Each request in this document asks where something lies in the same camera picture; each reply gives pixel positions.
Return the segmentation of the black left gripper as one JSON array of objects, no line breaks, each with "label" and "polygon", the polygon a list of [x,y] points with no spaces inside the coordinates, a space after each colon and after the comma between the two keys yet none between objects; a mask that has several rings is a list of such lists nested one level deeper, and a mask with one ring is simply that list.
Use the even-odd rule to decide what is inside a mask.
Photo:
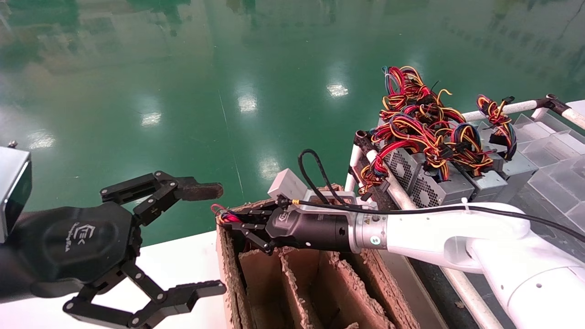
[{"label": "black left gripper", "polygon": [[[169,316],[190,313],[199,299],[220,296],[219,280],[163,290],[135,264],[148,226],[178,201],[215,200],[221,183],[199,183],[192,176],[164,171],[142,175],[100,191],[96,207],[59,207],[22,214],[13,227],[13,295],[63,297],[75,320],[112,329],[154,329]],[[133,214],[121,205],[143,199]],[[137,312],[94,304],[92,300],[125,278],[149,297]]]}]

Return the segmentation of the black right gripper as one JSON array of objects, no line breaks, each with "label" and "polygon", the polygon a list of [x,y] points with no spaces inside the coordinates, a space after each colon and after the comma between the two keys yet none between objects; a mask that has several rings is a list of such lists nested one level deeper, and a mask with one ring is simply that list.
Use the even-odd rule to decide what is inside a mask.
[{"label": "black right gripper", "polygon": [[264,254],[272,254],[276,246],[351,252],[345,215],[276,208],[231,209],[222,213],[222,227],[228,223],[234,223],[233,230]]}]

